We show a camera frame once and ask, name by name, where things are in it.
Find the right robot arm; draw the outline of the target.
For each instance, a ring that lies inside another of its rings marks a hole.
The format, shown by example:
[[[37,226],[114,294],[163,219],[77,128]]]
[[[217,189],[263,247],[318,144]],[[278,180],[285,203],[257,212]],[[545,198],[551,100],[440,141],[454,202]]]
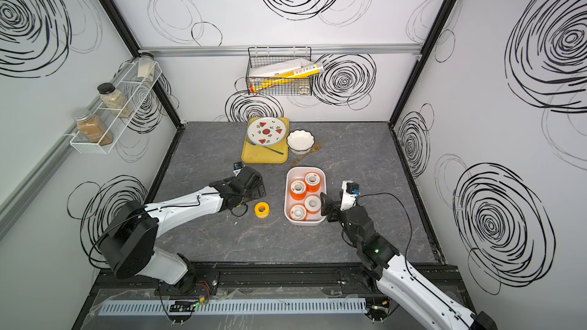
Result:
[[[496,329],[487,313],[474,313],[430,282],[386,238],[376,232],[365,207],[348,208],[321,193],[321,215],[342,227],[379,292],[394,300],[426,329]]]

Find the orange sealing tape roll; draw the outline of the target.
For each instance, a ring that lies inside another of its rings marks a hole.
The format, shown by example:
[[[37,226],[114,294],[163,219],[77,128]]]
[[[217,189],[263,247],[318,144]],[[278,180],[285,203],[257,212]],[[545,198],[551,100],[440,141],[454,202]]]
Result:
[[[303,180],[294,180],[290,184],[289,189],[290,198],[295,201],[305,200],[307,195],[307,185]]]
[[[290,208],[289,216],[293,221],[303,222],[307,219],[307,210],[304,205],[296,204]]]
[[[319,196],[307,196],[304,200],[304,207],[309,214],[318,214],[322,209],[322,201]]]
[[[309,172],[308,174],[305,175],[304,177],[304,182],[306,184],[307,187],[307,192],[309,193],[316,193],[319,191],[320,187],[321,187],[321,177],[318,173],[316,172]]]

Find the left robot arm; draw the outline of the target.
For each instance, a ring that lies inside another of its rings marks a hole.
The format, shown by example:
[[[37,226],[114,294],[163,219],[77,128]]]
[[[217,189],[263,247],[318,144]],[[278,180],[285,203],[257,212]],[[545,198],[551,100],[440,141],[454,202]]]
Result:
[[[155,246],[157,239],[185,223],[233,210],[265,196],[262,175],[241,167],[235,175],[191,194],[162,203],[125,203],[96,242],[96,248],[119,280],[149,277],[189,293],[198,284],[191,262]]]

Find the yellow sealing tape roll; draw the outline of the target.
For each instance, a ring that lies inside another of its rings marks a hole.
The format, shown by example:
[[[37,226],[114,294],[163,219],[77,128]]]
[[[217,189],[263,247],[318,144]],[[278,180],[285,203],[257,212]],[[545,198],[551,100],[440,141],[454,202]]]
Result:
[[[266,202],[260,202],[255,205],[255,215],[258,218],[267,218],[271,214],[271,208]]]

